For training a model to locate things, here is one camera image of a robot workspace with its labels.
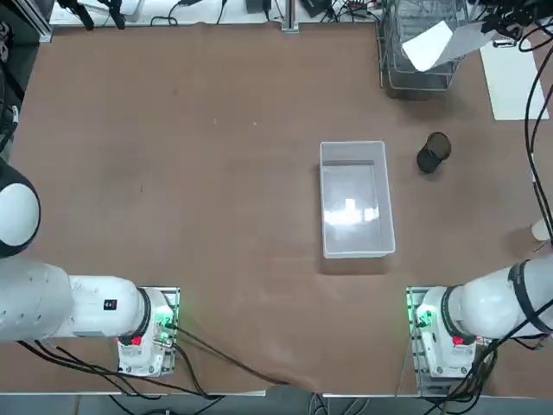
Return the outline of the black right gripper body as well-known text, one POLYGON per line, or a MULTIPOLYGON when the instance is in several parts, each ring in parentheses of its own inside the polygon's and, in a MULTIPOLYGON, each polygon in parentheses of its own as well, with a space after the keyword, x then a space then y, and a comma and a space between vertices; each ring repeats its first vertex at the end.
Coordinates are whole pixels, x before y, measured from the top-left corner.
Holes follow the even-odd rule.
POLYGON ((526 27, 540 18, 542 6, 498 6, 496 31, 511 39, 519 39, 526 27))

